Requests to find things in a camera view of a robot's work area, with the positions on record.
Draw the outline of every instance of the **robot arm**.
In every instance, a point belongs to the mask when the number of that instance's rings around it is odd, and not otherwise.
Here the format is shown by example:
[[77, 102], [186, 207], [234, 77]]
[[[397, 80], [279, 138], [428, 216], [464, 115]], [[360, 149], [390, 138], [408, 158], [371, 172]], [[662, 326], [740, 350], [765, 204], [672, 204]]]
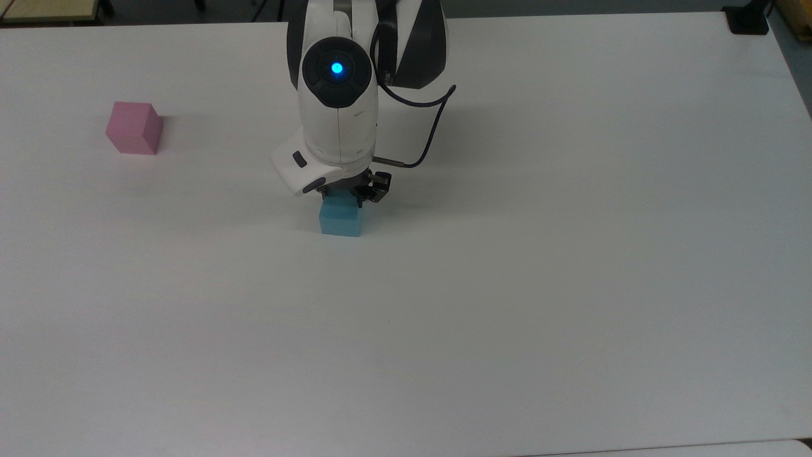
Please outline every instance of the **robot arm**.
[[[329, 187], [364, 191], [371, 182], [385, 193], [390, 175], [369, 171], [378, 75], [387, 85], [421, 88], [445, 68], [446, 42], [439, 0], [308, 0], [287, 30], [302, 128], [271, 155], [287, 187], [301, 195]], [[375, 194], [360, 199], [382, 197]]]

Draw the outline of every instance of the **pink cube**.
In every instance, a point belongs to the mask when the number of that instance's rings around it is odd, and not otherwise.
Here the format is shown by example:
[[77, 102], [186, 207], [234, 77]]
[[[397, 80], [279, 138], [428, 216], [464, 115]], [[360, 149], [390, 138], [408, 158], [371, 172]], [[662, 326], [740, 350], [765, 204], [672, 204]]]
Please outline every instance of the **pink cube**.
[[158, 153], [163, 119], [149, 103], [116, 102], [107, 123], [107, 137], [123, 154]]

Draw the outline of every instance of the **table surface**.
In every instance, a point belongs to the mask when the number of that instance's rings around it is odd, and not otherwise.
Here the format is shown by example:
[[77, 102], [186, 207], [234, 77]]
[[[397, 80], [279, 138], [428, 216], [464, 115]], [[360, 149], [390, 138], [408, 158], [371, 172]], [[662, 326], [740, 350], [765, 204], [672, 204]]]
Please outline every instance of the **table surface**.
[[616, 450], [593, 457], [812, 457], [812, 450], [798, 441], [777, 441]]
[[0, 0], [0, 17], [6, 12], [6, 8], [11, 5], [11, 2], [14, 2], [14, 0]]
[[6, 22], [94, 20], [97, 4], [98, 0], [14, 0], [2, 18]]
[[[4, 455], [812, 436], [812, 123], [720, 13], [449, 20], [360, 238], [269, 152], [283, 24], [0, 31]], [[105, 137], [164, 116], [157, 156]], [[434, 118], [382, 96], [379, 154]]]

